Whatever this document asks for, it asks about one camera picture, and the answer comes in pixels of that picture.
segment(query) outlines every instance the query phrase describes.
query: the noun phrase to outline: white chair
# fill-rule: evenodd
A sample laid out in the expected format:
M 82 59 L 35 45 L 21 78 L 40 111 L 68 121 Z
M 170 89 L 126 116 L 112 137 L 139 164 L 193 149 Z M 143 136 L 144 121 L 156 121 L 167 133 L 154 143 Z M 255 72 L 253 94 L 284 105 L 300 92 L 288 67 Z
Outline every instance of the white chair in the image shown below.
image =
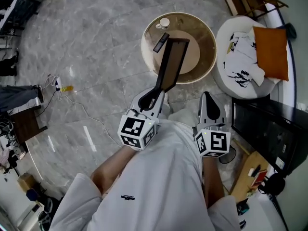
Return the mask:
M 223 67 L 227 50 L 230 44 L 230 38 L 235 32 L 248 33 L 253 26 L 265 27 L 246 16 L 237 16 L 227 20 L 219 29 L 217 42 L 217 61 L 212 70 L 212 75 L 219 87 L 228 95 L 238 99 L 255 99 L 269 95 L 275 87 L 275 83 L 264 78 L 262 85 L 259 87 L 253 80 L 247 87 L 241 87 L 234 79 L 227 76 Z

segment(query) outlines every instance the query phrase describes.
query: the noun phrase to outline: cup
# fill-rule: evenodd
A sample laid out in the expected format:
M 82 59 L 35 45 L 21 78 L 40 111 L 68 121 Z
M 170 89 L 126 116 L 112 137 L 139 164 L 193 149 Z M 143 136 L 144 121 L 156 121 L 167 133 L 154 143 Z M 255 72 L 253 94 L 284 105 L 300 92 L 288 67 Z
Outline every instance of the cup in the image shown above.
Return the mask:
M 167 18 L 161 18 L 159 24 L 156 25 L 158 29 L 167 29 L 170 25 L 170 20 Z

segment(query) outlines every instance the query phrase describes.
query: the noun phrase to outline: black shoe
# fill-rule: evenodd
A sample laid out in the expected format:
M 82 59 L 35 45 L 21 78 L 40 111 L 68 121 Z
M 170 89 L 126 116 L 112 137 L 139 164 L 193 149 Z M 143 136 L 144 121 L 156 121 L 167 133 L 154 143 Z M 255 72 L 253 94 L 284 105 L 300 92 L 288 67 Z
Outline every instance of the black shoe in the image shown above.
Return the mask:
M 38 99 L 41 103 L 44 102 L 44 94 L 43 94 L 43 88 L 42 86 L 35 86 L 35 88 L 38 89 Z
M 16 52 L 15 52 L 14 58 L 15 58 L 15 63 L 18 62 L 19 51 L 16 51 Z

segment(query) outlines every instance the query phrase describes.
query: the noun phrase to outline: marble floor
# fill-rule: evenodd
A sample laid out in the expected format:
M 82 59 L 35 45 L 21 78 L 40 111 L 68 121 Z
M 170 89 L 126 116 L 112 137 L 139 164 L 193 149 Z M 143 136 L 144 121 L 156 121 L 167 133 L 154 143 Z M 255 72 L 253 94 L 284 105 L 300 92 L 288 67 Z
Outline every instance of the marble floor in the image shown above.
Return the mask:
M 64 86 L 74 86 L 68 98 L 83 104 L 118 141 L 118 124 L 131 100 L 156 82 L 141 56 L 141 35 L 154 18 L 174 11 L 200 17 L 214 34 L 231 16 L 224 0 L 44 0 L 22 33 L 18 76 L 2 78 L 1 83 L 43 85 L 49 74 L 58 75 Z M 211 75 L 177 85 L 169 92 L 170 105 L 175 112 L 190 108 L 197 115 L 204 91 L 225 104 L 230 126 L 231 98 Z M 53 92 L 52 86 L 45 89 L 44 107 Z M 101 123 L 89 119 L 83 107 L 68 98 L 55 94 L 38 118 L 48 130 L 27 142 L 31 155 L 19 164 L 22 172 L 62 193 L 77 173 L 91 174 L 118 149 Z M 235 162 L 219 166 L 227 188 Z

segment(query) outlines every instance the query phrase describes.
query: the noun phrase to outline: white shirt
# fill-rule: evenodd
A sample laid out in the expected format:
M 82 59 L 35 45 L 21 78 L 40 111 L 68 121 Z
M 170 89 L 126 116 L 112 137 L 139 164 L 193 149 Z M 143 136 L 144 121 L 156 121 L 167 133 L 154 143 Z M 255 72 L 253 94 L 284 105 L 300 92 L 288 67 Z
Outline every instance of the white shirt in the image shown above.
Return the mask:
M 150 145 L 129 161 L 103 200 L 94 183 L 78 174 L 50 230 L 239 231 L 233 197 L 206 208 L 202 160 L 192 128 L 160 122 Z

